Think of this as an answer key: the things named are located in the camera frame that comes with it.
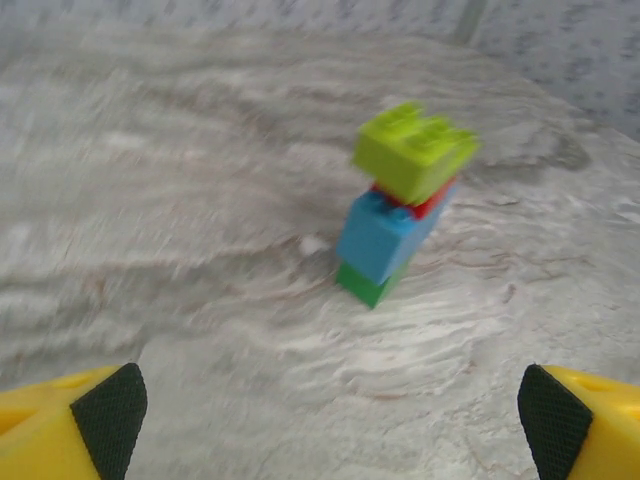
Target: table surface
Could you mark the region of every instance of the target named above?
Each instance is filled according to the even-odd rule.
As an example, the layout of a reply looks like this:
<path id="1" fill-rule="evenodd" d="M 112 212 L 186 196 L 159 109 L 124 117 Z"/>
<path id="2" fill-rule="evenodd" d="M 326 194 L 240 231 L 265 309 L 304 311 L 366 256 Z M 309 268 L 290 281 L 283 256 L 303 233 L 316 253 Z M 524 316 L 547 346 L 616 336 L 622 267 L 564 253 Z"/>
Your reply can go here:
<path id="1" fill-rule="evenodd" d="M 424 38 L 5 28 L 0 387 L 139 362 L 130 480 L 532 480 L 516 393 L 640 384 L 640 145 Z M 333 285 L 408 99 L 482 152 L 370 312 Z"/>

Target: red lego brick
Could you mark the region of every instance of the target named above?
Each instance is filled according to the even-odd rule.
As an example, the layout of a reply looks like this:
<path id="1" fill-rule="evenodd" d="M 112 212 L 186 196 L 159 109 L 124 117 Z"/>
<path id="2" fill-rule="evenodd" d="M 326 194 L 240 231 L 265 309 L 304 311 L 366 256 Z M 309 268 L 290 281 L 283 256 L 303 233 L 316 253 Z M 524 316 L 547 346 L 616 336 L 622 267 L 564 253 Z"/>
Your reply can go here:
<path id="1" fill-rule="evenodd" d="M 451 180 L 449 180 L 442 187 L 440 187 L 440 189 L 436 193 L 434 193 L 429 198 L 429 200 L 427 200 L 424 203 L 421 203 L 420 205 L 405 205 L 402 202 L 395 199 L 394 197 L 392 197 L 391 195 L 389 195 L 388 193 L 384 192 L 375 183 L 371 187 L 371 191 L 383 193 L 387 201 L 389 201 L 389 203 L 391 203 L 393 206 L 405 207 L 411 210 L 411 214 L 416 220 L 422 220 L 424 217 L 429 215 L 440 202 L 442 202 L 444 197 L 447 195 L 449 188 L 451 188 L 451 186 L 455 183 L 455 181 L 456 181 L 456 177 L 452 177 Z"/>

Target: gray wall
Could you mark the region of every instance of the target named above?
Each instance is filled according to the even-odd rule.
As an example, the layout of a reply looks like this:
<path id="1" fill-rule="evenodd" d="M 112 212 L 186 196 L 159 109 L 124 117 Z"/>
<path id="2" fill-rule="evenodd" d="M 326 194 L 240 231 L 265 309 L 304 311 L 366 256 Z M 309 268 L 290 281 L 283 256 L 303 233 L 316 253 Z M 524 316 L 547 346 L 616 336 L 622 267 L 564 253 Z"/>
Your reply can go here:
<path id="1" fill-rule="evenodd" d="M 640 0 L 0 0 L 10 15 L 452 37 L 640 139 Z"/>

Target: stacked lego bricks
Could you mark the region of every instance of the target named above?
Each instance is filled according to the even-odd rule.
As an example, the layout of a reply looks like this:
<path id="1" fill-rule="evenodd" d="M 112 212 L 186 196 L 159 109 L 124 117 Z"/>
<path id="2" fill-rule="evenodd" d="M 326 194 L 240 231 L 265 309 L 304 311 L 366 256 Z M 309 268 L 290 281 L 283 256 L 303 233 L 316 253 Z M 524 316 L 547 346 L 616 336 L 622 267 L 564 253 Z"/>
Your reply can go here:
<path id="1" fill-rule="evenodd" d="M 337 283 L 374 308 L 402 278 L 455 191 L 478 142 L 445 117 L 407 103 L 364 124 L 352 163 L 374 178 L 338 241 Z"/>

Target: green lego brick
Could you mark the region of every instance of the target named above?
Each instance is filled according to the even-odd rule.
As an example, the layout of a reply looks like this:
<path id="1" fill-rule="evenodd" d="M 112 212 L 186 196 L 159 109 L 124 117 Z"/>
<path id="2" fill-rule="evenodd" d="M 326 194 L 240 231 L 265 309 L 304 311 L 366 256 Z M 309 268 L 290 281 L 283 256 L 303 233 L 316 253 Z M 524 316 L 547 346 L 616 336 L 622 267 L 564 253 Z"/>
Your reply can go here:
<path id="1" fill-rule="evenodd" d="M 466 165 L 480 143 L 446 117 L 424 117 L 416 103 L 382 112 L 359 129 L 352 163 L 407 205 L 426 202 Z"/>
<path id="2" fill-rule="evenodd" d="M 361 275 L 351 265 L 343 262 L 338 269 L 336 283 L 351 292 L 370 308 L 378 304 L 395 288 L 409 266 L 409 262 L 397 269 L 382 285 L 376 285 Z"/>

